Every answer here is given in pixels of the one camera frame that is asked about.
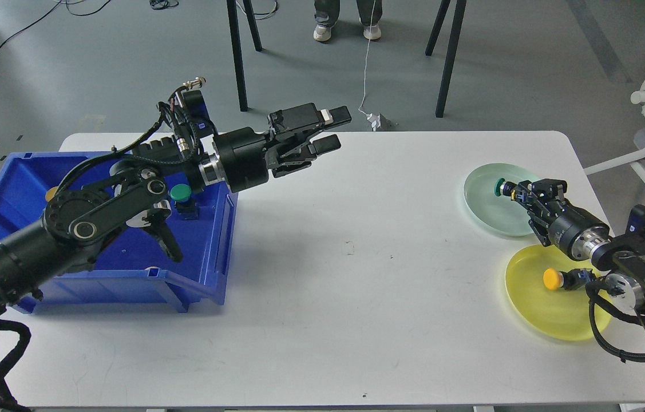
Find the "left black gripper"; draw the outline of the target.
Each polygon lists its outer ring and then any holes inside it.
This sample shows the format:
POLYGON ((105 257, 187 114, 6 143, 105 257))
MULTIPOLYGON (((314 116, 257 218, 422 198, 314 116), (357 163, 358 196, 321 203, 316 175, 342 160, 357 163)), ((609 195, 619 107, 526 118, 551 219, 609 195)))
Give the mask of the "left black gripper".
POLYGON ((218 180, 231 193, 267 183, 270 176, 284 177, 312 166, 317 156, 342 147, 337 134, 317 133, 351 122, 348 107, 319 110, 315 104, 297 105, 272 112, 269 130, 257 133, 250 127, 220 134, 212 139, 218 180))

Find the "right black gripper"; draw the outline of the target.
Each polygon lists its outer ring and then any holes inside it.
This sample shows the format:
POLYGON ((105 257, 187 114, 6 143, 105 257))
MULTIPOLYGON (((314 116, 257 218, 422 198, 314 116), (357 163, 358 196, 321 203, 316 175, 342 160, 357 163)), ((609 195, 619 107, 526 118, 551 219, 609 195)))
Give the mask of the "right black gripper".
POLYGON ((564 196, 565 180, 532 181, 531 191, 516 191, 514 201, 526 209, 529 226, 542 246, 554 245, 574 261, 589 260, 608 242, 608 226, 564 196))

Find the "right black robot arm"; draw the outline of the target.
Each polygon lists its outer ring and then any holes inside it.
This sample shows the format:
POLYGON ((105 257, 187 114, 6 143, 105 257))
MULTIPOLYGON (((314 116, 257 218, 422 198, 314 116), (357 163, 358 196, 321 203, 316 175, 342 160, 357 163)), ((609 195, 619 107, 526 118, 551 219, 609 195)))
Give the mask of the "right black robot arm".
POLYGON ((564 180, 524 180, 513 183, 499 179, 496 196, 505 196, 526 209, 529 226, 543 246, 554 245, 569 259, 588 261, 604 272, 549 269, 544 285, 550 290, 584 288, 588 297, 590 328, 597 344, 621 362, 645 363, 645 354, 629 352, 610 344, 595 323, 595 308, 645 330, 645 206, 631 209, 628 228, 613 237, 608 225, 586 209, 565 198, 564 180))

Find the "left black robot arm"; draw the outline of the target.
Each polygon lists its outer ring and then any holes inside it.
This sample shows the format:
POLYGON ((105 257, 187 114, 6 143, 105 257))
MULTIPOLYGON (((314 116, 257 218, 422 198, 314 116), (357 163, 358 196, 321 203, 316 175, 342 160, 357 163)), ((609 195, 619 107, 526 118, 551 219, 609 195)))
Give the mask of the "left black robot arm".
POLYGON ((167 225, 171 203, 187 211, 166 177, 183 173, 191 194, 224 182, 238 193, 311 166, 341 148, 338 136, 319 134, 351 122, 348 107, 319 110, 312 102, 269 114, 269 128, 220 134, 209 119, 202 77, 184 82, 157 104, 159 119, 125 148, 112 148, 69 170, 49 191, 39 219, 0 240, 0 409, 26 411, 9 391, 6 375, 26 352, 27 325, 3 320, 6 308, 66 273, 90 271, 129 227, 152 237, 174 262, 183 253, 167 225))

